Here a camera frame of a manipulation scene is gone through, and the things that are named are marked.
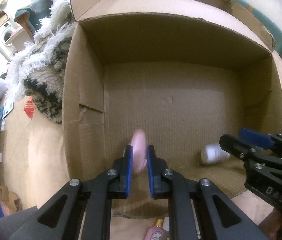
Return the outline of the person right hand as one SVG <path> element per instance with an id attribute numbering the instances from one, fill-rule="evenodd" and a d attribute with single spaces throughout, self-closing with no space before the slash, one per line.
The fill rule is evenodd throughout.
<path id="1" fill-rule="evenodd" d="M 282 212 L 273 211 L 258 225 L 268 239 L 282 239 Z"/>

